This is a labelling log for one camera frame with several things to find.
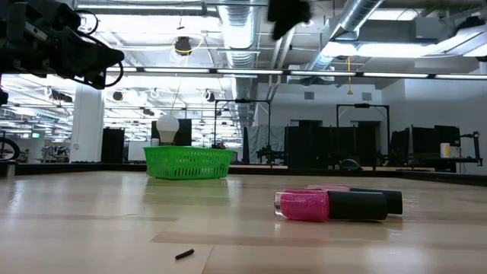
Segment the black bottle cap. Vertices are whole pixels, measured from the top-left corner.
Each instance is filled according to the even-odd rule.
[[[361,187],[352,187],[350,191],[382,193],[386,196],[387,211],[390,214],[401,215],[403,213],[403,194],[399,190],[376,190]]]
[[[382,193],[328,191],[329,218],[345,220],[384,220],[386,196]]]

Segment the green basket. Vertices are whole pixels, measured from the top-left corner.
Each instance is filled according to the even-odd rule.
[[[144,148],[150,176],[170,180],[226,177],[233,151],[161,146]]]

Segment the wooden table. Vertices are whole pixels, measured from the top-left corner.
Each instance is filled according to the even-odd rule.
[[[273,194],[339,184],[403,191],[383,223],[279,221]],[[87,172],[0,181],[2,274],[487,273],[487,189],[357,177],[165,181]],[[194,255],[175,261],[193,248]]]

